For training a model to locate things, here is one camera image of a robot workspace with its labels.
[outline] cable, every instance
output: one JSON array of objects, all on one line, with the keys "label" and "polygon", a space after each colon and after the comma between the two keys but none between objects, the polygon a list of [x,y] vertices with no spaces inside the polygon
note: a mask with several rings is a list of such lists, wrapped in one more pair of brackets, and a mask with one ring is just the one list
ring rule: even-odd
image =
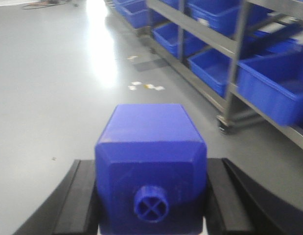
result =
[{"label": "cable", "polygon": [[46,8],[46,7],[58,6],[58,5],[64,5],[64,4],[66,4],[66,3],[50,3],[50,0],[44,0],[42,2],[32,3],[29,5],[22,6],[22,9],[23,10],[33,10],[33,9]]}]

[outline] shelf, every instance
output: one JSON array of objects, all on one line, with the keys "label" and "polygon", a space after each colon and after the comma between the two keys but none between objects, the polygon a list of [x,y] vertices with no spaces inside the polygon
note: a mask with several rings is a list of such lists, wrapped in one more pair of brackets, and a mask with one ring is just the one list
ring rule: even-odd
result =
[{"label": "shelf", "polygon": [[237,47],[237,43],[234,40],[207,26],[204,26],[191,17],[159,0],[147,0],[147,5],[149,8],[165,16],[175,24],[179,25],[182,29],[192,33],[200,40],[217,49],[219,52],[229,56],[230,58],[234,58]]},{"label": "shelf", "polygon": [[281,131],[284,135],[286,135],[291,141],[297,144],[300,148],[303,149],[303,129],[297,126],[280,126],[276,124],[271,118],[269,118],[266,114],[264,114],[261,110],[259,110],[256,106],[246,100],[237,92],[237,86],[234,84],[229,85],[229,89],[231,93],[233,93],[236,97],[242,100],[245,104],[251,107],[254,111],[256,111],[259,115],[261,115],[264,119],[266,119],[269,123],[275,126],[279,131]]},{"label": "shelf", "polygon": [[189,82],[202,96],[209,100],[218,110],[224,111],[225,99],[219,96],[214,90],[212,90],[207,84],[200,80],[195,74],[192,73],[185,65],[183,65],[178,59],[171,55],[165,48],[159,45],[155,40],[149,36],[145,36],[143,39],[147,39],[147,45],[154,49],[155,52],[165,59],[170,66],[175,69],[184,79]]},{"label": "shelf", "polygon": [[278,11],[303,21],[303,1],[300,0],[247,0],[250,3]]}]

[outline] paper scrap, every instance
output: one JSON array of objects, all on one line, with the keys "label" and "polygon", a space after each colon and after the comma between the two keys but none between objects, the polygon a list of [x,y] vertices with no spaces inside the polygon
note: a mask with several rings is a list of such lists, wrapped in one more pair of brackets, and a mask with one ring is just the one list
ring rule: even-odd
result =
[{"label": "paper scrap", "polygon": [[147,88],[147,89],[154,89],[155,88],[155,86],[152,85],[152,84],[145,84],[144,87]]},{"label": "paper scrap", "polygon": [[138,58],[138,55],[132,55],[132,56],[128,57],[127,59],[129,61],[134,61],[136,58]]},{"label": "paper scrap", "polygon": [[130,89],[131,91],[136,91],[137,87],[136,86],[128,86],[128,89]]},{"label": "paper scrap", "polygon": [[157,87],[155,87],[155,90],[162,91],[162,90],[165,90],[165,88],[163,86],[157,86]]},{"label": "paper scrap", "polygon": [[139,85],[142,84],[141,82],[131,82],[131,83],[132,83],[132,85],[134,85],[134,86],[139,86]]}]

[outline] metal shelving rack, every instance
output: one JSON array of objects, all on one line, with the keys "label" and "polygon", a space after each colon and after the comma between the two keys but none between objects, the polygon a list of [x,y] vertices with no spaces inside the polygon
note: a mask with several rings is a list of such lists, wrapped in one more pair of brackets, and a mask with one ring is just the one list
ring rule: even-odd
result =
[{"label": "metal shelving rack", "polygon": [[[185,0],[180,0],[180,9],[176,10],[160,0],[146,0],[150,9],[162,14],[170,21],[179,26],[179,42],[183,42],[183,30],[187,30],[202,41],[209,44],[219,52],[232,59],[230,67],[230,83],[228,85],[227,96],[225,99],[221,98],[209,86],[202,82],[195,76],[183,63],[183,43],[180,43],[179,60],[173,57],[162,46],[155,42],[150,36],[149,46],[155,50],[161,57],[166,59],[168,63],[179,72],[190,84],[192,84],[204,97],[206,97],[216,108],[218,108],[222,115],[218,116],[219,128],[223,132],[228,132],[233,126],[237,125],[238,116],[242,119],[249,118],[250,123],[254,120],[259,120],[259,115],[270,122],[284,135],[296,143],[303,149],[303,130],[297,126],[282,127],[276,124],[266,114],[256,108],[253,104],[243,98],[237,92],[236,77],[237,77],[237,62],[240,59],[242,41],[247,33],[251,33],[267,24],[279,20],[283,16],[292,16],[298,20],[303,21],[303,1],[300,0],[244,0],[240,12],[239,20],[237,23],[237,32],[235,40],[228,38],[207,26],[200,24],[191,17],[184,14]],[[246,22],[250,10],[253,5],[263,6],[280,14],[268,18],[263,22],[247,28]],[[252,112],[242,112],[246,107],[251,108]]]}]

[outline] blue plastic container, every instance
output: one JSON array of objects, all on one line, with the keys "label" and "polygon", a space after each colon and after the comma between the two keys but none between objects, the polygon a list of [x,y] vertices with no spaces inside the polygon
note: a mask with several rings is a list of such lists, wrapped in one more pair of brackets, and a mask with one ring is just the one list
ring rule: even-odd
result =
[{"label": "blue plastic container", "polygon": [[[265,36],[270,35],[270,33],[263,32],[263,31],[256,31],[254,33],[254,37],[247,37],[246,42],[247,42],[247,47],[248,44],[255,42],[257,39],[263,38]],[[282,42],[276,43],[266,49],[263,50],[258,50],[256,56],[266,56],[266,55],[271,55],[271,54],[277,54],[277,53],[284,53],[287,51],[292,51],[292,50],[298,50],[298,40],[296,39],[286,39]]]},{"label": "blue plastic container", "polygon": [[303,52],[239,62],[238,92],[281,126],[303,122]]},{"label": "blue plastic container", "polygon": [[125,4],[131,3],[131,2],[136,2],[136,1],[139,1],[139,0],[113,0],[113,3],[116,8],[116,11],[125,17],[125,12],[124,12],[123,6]]},{"label": "blue plastic container", "polygon": [[[187,4],[191,16],[206,26],[224,35],[235,32],[240,0],[195,0]],[[248,25],[256,24],[267,17],[271,10],[255,6],[249,17]]]},{"label": "blue plastic container", "polygon": [[[148,8],[145,0],[135,1],[123,6],[126,20],[134,27],[141,28],[148,25]],[[165,21],[166,18],[153,11],[153,23]]]},{"label": "blue plastic container", "polygon": [[101,233],[199,234],[206,154],[181,105],[118,105],[95,147]]},{"label": "blue plastic container", "polygon": [[179,9],[179,0],[160,0],[164,3],[168,4],[171,7],[174,7],[175,9]]},{"label": "blue plastic container", "polygon": [[221,97],[225,97],[230,59],[215,49],[188,58],[190,69]]},{"label": "blue plastic container", "polygon": [[[176,24],[168,23],[154,28],[153,35],[160,45],[176,58],[178,57],[178,26]],[[187,31],[184,35],[184,56],[190,56],[207,45]]]}]

